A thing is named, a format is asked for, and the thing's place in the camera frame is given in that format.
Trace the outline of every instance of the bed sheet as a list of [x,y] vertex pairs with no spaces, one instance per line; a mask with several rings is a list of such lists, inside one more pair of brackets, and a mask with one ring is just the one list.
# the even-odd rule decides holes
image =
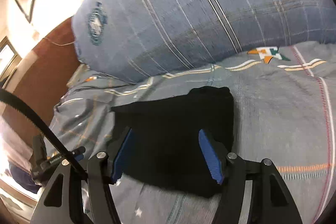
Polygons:
[[[85,146],[85,157],[90,158],[104,151],[111,139],[111,106],[184,95],[206,85],[227,86],[233,95],[233,152],[247,160],[272,159],[303,223],[313,223],[336,188],[335,44],[259,47],[136,85],[89,70],[55,106],[50,128],[69,150]],[[55,152],[49,142],[46,145],[49,155]],[[211,223],[219,202],[218,196],[205,199],[165,191],[124,175],[110,188],[124,224]],[[246,223],[250,193],[247,182],[240,223]],[[87,200],[85,208],[89,214]]]

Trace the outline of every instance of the black cable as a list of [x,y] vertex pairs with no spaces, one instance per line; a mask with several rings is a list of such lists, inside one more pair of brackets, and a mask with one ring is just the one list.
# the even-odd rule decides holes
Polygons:
[[42,121],[42,119],[32,110],[24,101],[10,92],[0,89],[0,101],[10,105],[17,111],[26,116],[48,139],[48,141],[61,153],[61,155],[67,159],[67,161],[73,166],[78,174],[82,176],[82,179],[87,179],[87,173],[83,167],[75,160],[71,152],[69,152],[65,146],[54,135],[50,128]]

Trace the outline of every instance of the metal screw head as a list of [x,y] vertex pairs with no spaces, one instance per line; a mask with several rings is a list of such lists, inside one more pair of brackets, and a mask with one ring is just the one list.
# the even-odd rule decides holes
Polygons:
[[64,160],[62,160],[62,165],[68,165],[69,164],[69,162],[68,162],[68,160],[67,159],[64,159]]
[[106,153],[105,152],[99,152],[97,154],[97,158],[99,158],[99,159],[102,159],[102,158],[105,158],[105,157],[106,157]]
[[265,165],[272,165],[272,161],[270,159],[264,159],[264,164]]
[[232,159],[232,160],[234,160],[234,159],[237,158],[237,154],[235,154],[235,153],[233,153],[233,152],[230,152],[229,154],[227,154],[227,156],[228,156],[230,159]]

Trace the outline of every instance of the black cloth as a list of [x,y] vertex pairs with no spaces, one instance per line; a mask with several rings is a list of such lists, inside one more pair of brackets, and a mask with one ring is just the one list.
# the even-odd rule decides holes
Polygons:
[[38,190],[41,188],[40,185],[36,185],[35,182],[33,181],[32,177],[30,174],[27,172],[23,171],[16,165],[12,164],[9,162],[9,171],[13,177],[13,179],[21,185],[24,189],[37,194]]
[[231,151],[233,97],[228,88],[205,86],[187,95],[113,107],[112,141],[125,126],[134,132],[124,173],[164,189],[210,197],[221,192],[199,146],[199,130]]

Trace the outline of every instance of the white wall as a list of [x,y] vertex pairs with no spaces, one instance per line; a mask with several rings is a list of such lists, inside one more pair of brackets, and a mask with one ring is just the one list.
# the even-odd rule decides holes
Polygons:
[[0,41],[4,39],[7,33],[7,0],[0,0]]
[[7,0],[7,26],[9,41],[21,58],[24,58],[37,41],[32,38],[34,28],[28,23],[15,0]]

